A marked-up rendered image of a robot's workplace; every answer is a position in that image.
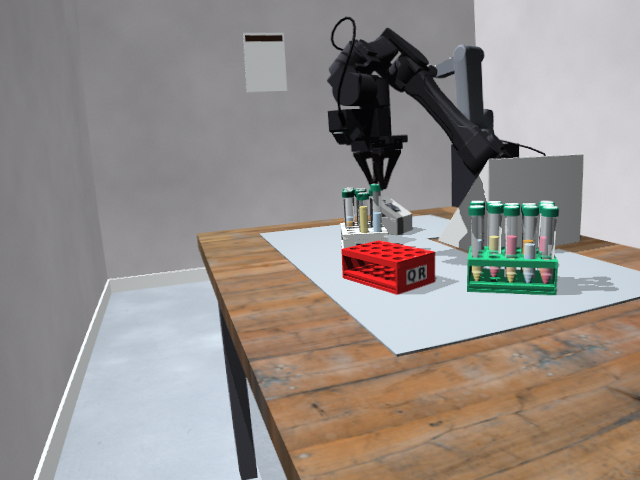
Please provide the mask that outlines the red test tube rack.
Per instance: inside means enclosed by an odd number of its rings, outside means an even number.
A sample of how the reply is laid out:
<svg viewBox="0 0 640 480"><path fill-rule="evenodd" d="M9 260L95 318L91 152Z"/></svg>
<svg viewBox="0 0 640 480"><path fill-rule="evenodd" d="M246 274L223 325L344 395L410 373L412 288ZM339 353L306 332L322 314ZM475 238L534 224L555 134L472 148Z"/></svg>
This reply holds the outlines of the red test tube rack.
<svg viewBox="0 0 640 480"><path fill-rule="evenodd" d="M396 295L435 282L435 251L375 241L341 252L343 278L350 281Z"/></svg>

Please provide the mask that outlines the green test tube rack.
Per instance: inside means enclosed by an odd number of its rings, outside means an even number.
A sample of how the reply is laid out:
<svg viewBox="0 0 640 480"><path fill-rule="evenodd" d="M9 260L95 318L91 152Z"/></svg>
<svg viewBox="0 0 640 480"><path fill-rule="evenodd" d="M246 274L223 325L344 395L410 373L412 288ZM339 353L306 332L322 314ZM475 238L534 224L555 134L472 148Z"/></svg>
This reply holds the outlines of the green test tube rack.
<svg viewBox="0 0 640 480"><path fill-rule="evenodd" d="M543 260L537 248L535 259L524 259L524 255L521 253L521 247L517 247L517 259L508 259L505 257L505 247L501 247L500 254L489 254L489 251L489 247L484 246L482 258L473 258L471 256L470 246L467 265L467 292L556 295L558 260L555 254L552 260ZM491 277L490 269L482 268L480 281L474 281L473 275L471 275L471 266L555 269L553 269L553 280L550 279L548 284L543 284L539 270L535 270L535 279L533 278L531 283L526 283L523 273L517 270L515 280L511 283L508 282L507 277L505 279L504 269L501 269L496 277Z"/></svg>

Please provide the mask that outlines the white tube rack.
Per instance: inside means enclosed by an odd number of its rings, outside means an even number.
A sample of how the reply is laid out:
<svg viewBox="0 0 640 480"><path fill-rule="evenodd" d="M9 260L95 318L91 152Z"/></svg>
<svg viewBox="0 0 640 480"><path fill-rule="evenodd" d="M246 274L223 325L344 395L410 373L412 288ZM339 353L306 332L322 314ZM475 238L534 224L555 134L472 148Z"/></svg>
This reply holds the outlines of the white tube rack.
<svg viewBox="0 0 640 480"><path fill-rule="evenodd" d="M369 233L360 233L357 222L355 222L354 229L345 229L345 223L340 223L340 225L342 249L375 241L388 242L388 232L383 225L382 232L373 232L373 228L368 222Z"/></svg>

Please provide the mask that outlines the conical tube with yellow liquid and green cap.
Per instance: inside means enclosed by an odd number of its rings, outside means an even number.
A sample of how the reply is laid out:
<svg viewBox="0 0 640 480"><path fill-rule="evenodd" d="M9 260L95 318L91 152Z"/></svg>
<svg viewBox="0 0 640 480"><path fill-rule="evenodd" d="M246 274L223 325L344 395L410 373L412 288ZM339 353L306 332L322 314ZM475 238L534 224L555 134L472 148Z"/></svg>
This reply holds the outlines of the conical tube with yellow liquid and green cap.
<svg viewBox="0 0 640 480"><path fill-rule="evenodd" d="M358 202L358 216L359 216L359 232L369 233L368 229L368 209L367 200L369 200L369 193L357 193Z"/></svg>

